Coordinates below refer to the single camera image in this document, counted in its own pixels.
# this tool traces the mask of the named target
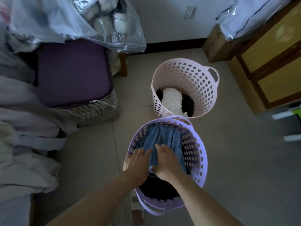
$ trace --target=baseboard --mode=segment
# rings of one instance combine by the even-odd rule
[[[139,52],[135,54],[148,54],[148,53],[156,53],[163,51],[176,51],[183,49],[191,49],[191,48],[201,48],[207,38],[200,39],[190,39],[190,40],[177,40],[177,41],[168,41],[168,42],[160,42],[160,43],[151,43],[146,44],[145,52]]]

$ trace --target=tile floor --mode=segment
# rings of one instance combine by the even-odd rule
[[[150,90],[153,73],[162,62],[178,57],[213,66],[221,78],[213,109],[193,120],[209,161],[204,189],[246,226],[299,224],[301,142],[282,139],[301,130],[298,118],[276,121],[271,118],[275,111],[254,116],[227,63],[209,64],[202,49],[189,49],[128,56],[128,77],[114,77],[120,118],[83,127],[70,136],[55,156],[62,164],[60,186],[38,197],[37,225],[44,225],[122,169],[131,138],[156,118]],[[145,220],[148,226],[193,225],[185,208],[163,217],[146,213]],[[129,197],[118,208],[113,224],[131,225]]]

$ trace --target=cardboard box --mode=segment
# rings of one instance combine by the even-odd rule
[[[209,62],[231,60],[252,37],[253,35],[249,35],[227,41],[219,24],[216,24],[203,45],[203,50]]]

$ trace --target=yellow cabinet panel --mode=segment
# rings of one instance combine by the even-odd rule
[[[271,103],[301,92],[301,57],[258,81]]]
[[[301,40],[301,2],[242,54],[250,72]]]

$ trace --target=forearm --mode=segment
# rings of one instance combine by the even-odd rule
[[[83,198],[47,226],[107,226],[114,211],[133,188],[127,171],[121,172],[109,184]]]
[[[170,183],[183,199],[195,226],[242,226],[185,173],[175,176]]]

